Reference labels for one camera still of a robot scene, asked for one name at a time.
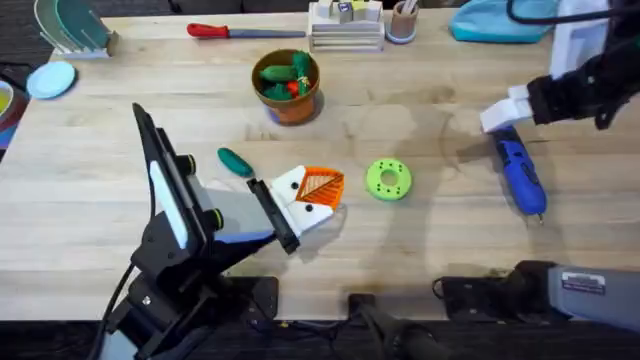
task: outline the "blue plate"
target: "blue plate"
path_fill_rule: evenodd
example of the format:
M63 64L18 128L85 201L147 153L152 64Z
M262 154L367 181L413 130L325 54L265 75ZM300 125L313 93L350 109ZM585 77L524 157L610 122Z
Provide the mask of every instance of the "blue plate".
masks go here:
M65 61L42 65L27 79L27 91L36 99L51 99L64 94L76 78L76 69Z

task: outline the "white box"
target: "white box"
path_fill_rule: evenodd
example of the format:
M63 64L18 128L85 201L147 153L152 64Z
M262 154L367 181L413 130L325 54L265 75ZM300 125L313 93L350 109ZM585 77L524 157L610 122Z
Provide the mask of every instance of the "white box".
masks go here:
M333 0L318 0L318 16L330 18L331 10L333 10Z

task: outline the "green ring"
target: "green ring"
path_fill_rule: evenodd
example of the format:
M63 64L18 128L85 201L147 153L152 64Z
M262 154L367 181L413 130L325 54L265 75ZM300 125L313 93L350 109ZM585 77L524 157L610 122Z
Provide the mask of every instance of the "green ring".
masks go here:
M382 173L390 171L396 177L395 185L382 182ZM402 199L411 189L411 171L400 160L383 158L376 160L367 169L367 191L380 200Z

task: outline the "pen holder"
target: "pen holder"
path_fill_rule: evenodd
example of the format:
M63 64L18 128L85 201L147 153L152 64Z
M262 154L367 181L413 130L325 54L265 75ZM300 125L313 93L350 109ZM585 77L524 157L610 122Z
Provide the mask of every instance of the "pen holder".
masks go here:
M418 5L409 14L402 13L404 1L393 7L391 23L387 25L387 39L394 44L406 44L416 37L416 21L418 20Z

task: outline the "blue cloth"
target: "blue cloth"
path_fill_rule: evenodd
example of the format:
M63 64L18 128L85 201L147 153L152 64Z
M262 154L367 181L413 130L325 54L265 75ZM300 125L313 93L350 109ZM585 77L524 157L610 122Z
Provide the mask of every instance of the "blue cloth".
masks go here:
M521 17L556 16L557 0L515 0L513 11ZM535 43L551 26L518 24L507 15L507 0L471 0L449 22L458 41Z

